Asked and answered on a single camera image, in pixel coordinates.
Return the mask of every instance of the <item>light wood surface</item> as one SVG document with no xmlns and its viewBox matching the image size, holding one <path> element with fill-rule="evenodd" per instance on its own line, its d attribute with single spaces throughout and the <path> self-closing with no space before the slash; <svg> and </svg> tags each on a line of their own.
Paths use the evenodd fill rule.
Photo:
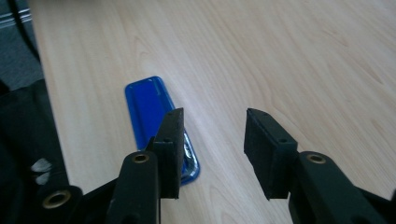
<svg viewBox="0 0 396 224">
<path fill-rule="evenodd" d="M 35 0 L 35 35 L 71 184 L 118 176 L 135 151 L 123 93 L 160 76 L 202 166 L 163 223 L 291 223 L 243 153 L 246 110 L 269 112 L 351 181 L 396 188 L 396 2 Z"/>
</svg>

